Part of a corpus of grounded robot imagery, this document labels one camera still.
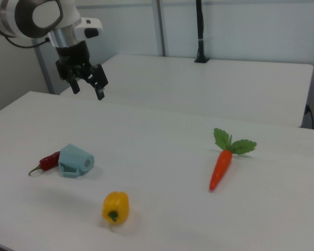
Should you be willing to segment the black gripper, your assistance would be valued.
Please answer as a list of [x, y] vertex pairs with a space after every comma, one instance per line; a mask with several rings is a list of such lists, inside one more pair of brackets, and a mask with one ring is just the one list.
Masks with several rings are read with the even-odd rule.
[[85, 41], [71, 47], [56, 48], [59, 59], [56, 66], [60, 79], [69, 82], [74, 94], [80, 92], [76, 78], [82, 78], [94, 88], [97, 99], [105, 97], [104, 88], [108, 79], [100, 64], [92, 66], [89, 62], [89, 50]]

